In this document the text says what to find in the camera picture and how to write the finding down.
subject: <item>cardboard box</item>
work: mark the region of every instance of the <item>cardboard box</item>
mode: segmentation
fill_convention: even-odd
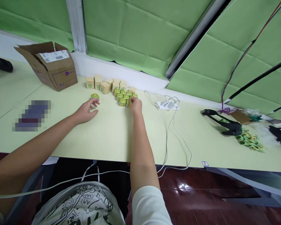
[[[137,89],[135,87],[131,87],[129,90],[134,94]]]
[[[14,47],[32,67],[40,81],[56,91],[78,83],[69,50],[60,44],[46,42]]]
[[[109,88],[110,88],[110,90],[111,90],[111,86],[112,86],[112,83],[113,83],[113,79],[107,79],[105,82],[107,82],[107,83],[110,84]]]
[[[86,82],[86,88],[88,89],[95,88],[95,82],[93,77],[85,77],[85,82]]]
[[[117,82],[113,82],[111,87],[111,92],[113,93],[117,88],[120,88],[120,84]]]
[[[113,79],[107,79],[105,82],[107,82],[111,85],[113,83]]]
[[[95,77],[95,89],[100,89],[101,77]]]
[[[259,121],[251,121],[251,118],[246,114],[242,113],[241,110],[237,109],[234,112],[230,113],[231,116],[234,117],[239,123],[243,125],[249,125],[251,123],[259,123]]]
[[[126,84],[120,83],[120,90],[126,90]]]
[[[107,83],[106,81],[100,83],[100,91],[103,94],[108,94],[109,93],[109,89],[110,89],[110,84],[109,83]]]

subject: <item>person's hand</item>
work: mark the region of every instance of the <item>person's hand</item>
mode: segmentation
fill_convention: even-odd
[[[90,108],[93,109],[94,107],[97,107],[97,105],[100,105],[98,98],[91,98],[87,102],[83,103],[79,109],[77,109],[76,112],[73,113],[73,118],[77,123],[82,123],[89,121],[90,119],[94,118],[95,115],[97,115],[98,110],[94,110],[93,112],[90,112]]]
[[[130,101],[130,110],[133,115],[141,114],[142,102],[136,97],[131,97]]]

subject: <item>black pants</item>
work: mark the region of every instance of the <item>black pants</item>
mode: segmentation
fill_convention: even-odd
[[[62,181],[82,177],[85,170],[91,166],[92,163],[92,160],[87,159],[59,158],[54,168],[49,187]],[[126,162],[97,161],[96,165],[88,169],[86,175],[98,173],[97,166],[99,167],[100,173],[112,170],[130,171]],[[81,179],[73,180],[45,191],[41,203],[37,205],[36,212],[57,193],[80,181]],[[85,177],[83,181],[98,181],[98,175]],[[126,218],[128,214],[128,197],[131,190],[130,175],[124,172],[109,172],[100,175],[100,183],[106,185],[113,193],[124,218]]]

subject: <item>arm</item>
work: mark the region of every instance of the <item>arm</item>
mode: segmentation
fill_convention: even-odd
[[[62,139],[79,123],[92,119],[98,110],[90,113],[91,98],[72,115],[31,139],[0,161],[0,195],[21,193],[26,181],[52,154]],[[17,198],[0,199],[0,212],[7,217]]]
[[[130,166],[131,196],[143,186],[160,189],[153,152],[147,136],[142,102],[132,97],[130,109],[133,114],[132,152]]]

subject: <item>red cable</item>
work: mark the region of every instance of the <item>red cable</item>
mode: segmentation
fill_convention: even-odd
[[[242,59],[244,58],[244,56],[248,53],[248,51],[249,51],[250,48],[253,46],[253,44],[257,41],[258,37],[260,36],[260,34],[261,34],[262,31],[264,30],[264,28],[267,26],[267,24],[269,23],[269,21],[271,20],[272,16],[275,14],[276,10],[279,8],[280,5],[281,5],[281,1],[280,1],[279,5],[275,8],[274,12],[273,12],[273,13],[271,14],[271,16],[269,17],[269,19],[267,20],[267,22],[265,23],[265,25],[263,26],[263,28],[261,29],[261,31],[259,32],[259,34],[257,35],[257,37],[255,38],[255,40],[253,40],[253,43],[251,44],[251,46],[248,48],[248,50],[245,52],[245,54],[240,58],[239,63],[238,63],[236,66],[238,66],[238,65],[240,64],[241,60],[242,60]],[[230,82],[231,79],[232,79],[232,75],[233,75],[234,71],[235,71],[235,69],[234,69],[234,70],[232,71],[232,73],[230,74],[230,78],[229,78],[228,82],[226,83],[226,85],[225,85],[225,87],[224,87],[224,90],[223,90],[223,94],[222,94],[222,98],[221,98],[221,100],[222,100],[222,110],[221,110],[221,113],[222,113],[222,112],[225,112],[225,110],[224,110],[224,99],[223,99],[223,97],[224,97],[224,92],[225,92],[225,89],[226,89],[227,85],[229,84],[229,82]]]

